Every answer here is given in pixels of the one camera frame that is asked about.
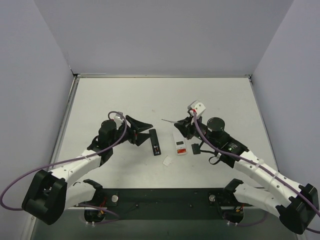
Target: gray wall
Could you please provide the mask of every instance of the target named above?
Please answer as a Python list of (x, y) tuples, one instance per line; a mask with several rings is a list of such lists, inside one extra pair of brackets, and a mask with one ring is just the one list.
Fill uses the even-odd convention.
[(293, 2), (252, 81), (280, 171), (320, 190), (319, 0)]
[[(73, 80), (33, 0), (0, 1), (0, 191), (47, 164)], [(5, 196), (20, 207), (30, 178)], [(0, 207), (0, 238), (20, 238), (26, 213)]]
[(252, 74), (293, 0), (35, 0), (74, 73)]

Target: purple cable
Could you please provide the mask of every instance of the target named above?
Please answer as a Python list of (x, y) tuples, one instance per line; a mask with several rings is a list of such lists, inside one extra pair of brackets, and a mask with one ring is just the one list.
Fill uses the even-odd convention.
[[(197, 121), (197, 113), (195, 111), (193, 111), (193, 120), (194, 120), (194, 125), (195, 128), (197, 130), (197, 132), (199, 133), (199, 135), (201, 136), (202, 140), (208, 144), (212, 149), (214, 149), (215, 151), (217, 151), (220, 154), (224, 154), (224, 155), (228, 155), (237, 159), (241, 159), (247, 163), (253, 164), (253, 165), (257, 165), (257, 163), (255, 163), (252, 160), (246, 159), (242, 156), (238, 156), (236, 154), (227, 152), (227, 151), (222, 151), (220, 149), (218, 149), (217, 147), (213, 146), (208, 139), (204, 136), (204, 134), (202, 133), (198, 121)], [(297, 194), (300, 198), (302, 198), (311, 208), (312, 210), (320, 217), (320, 211), (312, 204), (312, 202), (310, 202), (305, 196), (303, 196), (300, 192), (298, 192), (297, 190), (295, 190), (292, 186), (290, 186), (288, 183), (286, 183), (285, 181), (283, 181), (281, 178), (279, 178), (278, 176), (275, 176), (271, 171), (269, 171), (268, 169), (266, 169), (264, 166), (259, 165), (259, 168), (261, 168), (262, 170), (264, 170), (267, 174), (271, 175), (272, 177), (274, 177), (275, 179), (277, 179), (280, 183), (282, 183), (283, 185), (285, 185), (287, 188), (289, 188), (290, 190), (292, 190), (295, 194)], [(317, 233), (320, 234), (320, 231), (318, 230), (314, 230), (311, 228), (307, 228), (308, 231), (311, 231), (313, 233)]]
[(116, 214), (113, 211), (107, 210), (107, 209), (105, 209), (103, 207), (93, 206), (93, 205), (88, 205), (88, 204), (79, 204), (78, 206), (79, 207), (88, 207), (88, 208), (98, 209), (98, 210), (103, 211), (105, 213), (112, 214), (113, 216), (115, 216), (117, 218), (117, 219), (112, 219), (112, 220), (105, 220), (105, 221), (101, 221), (101, 222), (95, 222), (94, 225), (109, 224), (109, 223), (112, 223), (112, 222), (116, 222), (116, 221), (118, 221), (120, 219), (120, 216), (118, 214)]
[(111, 111), (109, 112), (108, 116), (110, 114), (119, 114), (121, 119), (123, 120), (124, 122), (124, 130), (123, 130), (123, 133), (121, 135), (121, 137), (114, 143), (112, 144), (111, 146), (108, 146), (107, 148), (101, 150), (101, 151), (98, 151), (98, 152), (95, 152), (95, 153), (92, 153), (92, 154), (89, 154), (87, 156), (81, 156), (81, 157), (76, 157), (76, 158), (72, 158), (72, 159), (69, 159), (69, 160), (64, 160), (64, 161), (59, 161), (59, 162), (55, 162), (55, 163), (51, 163), (51, 164), (48, 164), (48, 165), (45, 165), (45, 166), (40, 166), (40, 167), (37, 167), (33, 170), (30, 170), (28, 172), (26, 172), (25, 174), (21, 175), (20, 177), (18, 177), (17, 179), (15, 179), (13, 182), (11, 182), (4, 190), (3, 192), (1, 193), (0, 195), (0, 205), (7, 209), (7, 210), (11, 210), (11, 211), (23, 211), (22, 208), (18, 208), (18, 207), (10, 207), (10, 206), (7, 206), (5, 205), (4, 203), (4, 196), (6, 194), (6, 192), (14, 185), (16, 184), (19, 180), (23, 179), (24, 177), (36, 172), (36, 171), (39, 171), (41, 169), (46, 169), (48, 167), (52, 167), (52, 166), (56, 166), (56, 165), (60, 165), (60, 164), (66, 164), (66, 163), (70, 163), (70, 162), (74, 162), (74, 161), (79, 161), (79, 160), (82, 160), (82, 159), (85, 159), (85, 158), (91, 158), (95, 155), (98, 155), (98, 154), (102, 154), (104, 153), (105, 151), (108, 151), (109, 149), (113, 148), (114, 146), (116, 146), (121, 140), (122, 138), (125, 136), (126, 134), (126, 131), (127, 131), (127, 120), (125, 119), (124, 115), (121, 113), (121, 112), (118, 112), (118, 111)]
[[(224, 219), (228, 220), (226, 218), (226, 212), (224, 212), (223, 217), (224, 217)], [(252, 227), (252, 226), (263, 223), (267, 219), (267, 217), (268, 217), (268, 213), (265, 211), (263, 218), (261, 218), (259, 221), (255, 221), (255, 222), (251, 222), (251, 223), (238, 223), (238, 224), (235, 224), (234, 222), (230, 221), (230, 223), (232, 225), (235, 225), (236, 227)]]

